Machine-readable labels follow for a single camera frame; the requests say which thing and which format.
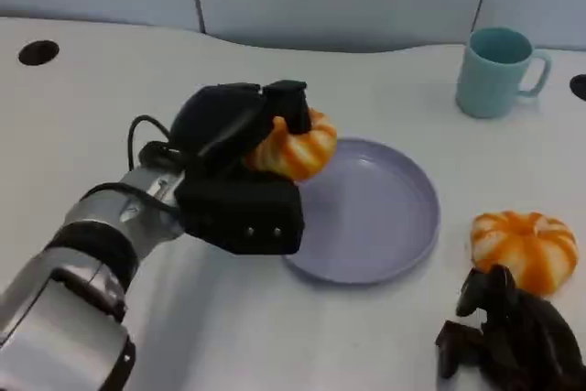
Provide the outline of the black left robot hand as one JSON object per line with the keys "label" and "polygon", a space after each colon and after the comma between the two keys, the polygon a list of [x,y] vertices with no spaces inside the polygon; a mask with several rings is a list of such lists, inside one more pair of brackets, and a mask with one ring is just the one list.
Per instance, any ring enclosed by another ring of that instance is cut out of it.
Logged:
{"label": "black left robot hand", "polygon": [[169,142],[205,174],[219,175],[267,140],[278,123],[294,135],[308,133],[306,89],[305,82],[293,80],[205,86],[180,109]]}

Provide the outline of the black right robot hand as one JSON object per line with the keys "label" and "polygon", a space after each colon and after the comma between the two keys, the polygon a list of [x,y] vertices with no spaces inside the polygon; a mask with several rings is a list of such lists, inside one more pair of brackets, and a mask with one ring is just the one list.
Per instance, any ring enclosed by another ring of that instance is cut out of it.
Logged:
{"label": "black right robot hand", "polygon": [[471,269],[455,314],[476,310],[486,313],[478,328],[444,322],[435,340],[439,378],[452,378],[464,365],[499,390],[585,388],[585,363],[571,327],[548,300],[518,287],[507,267]]}

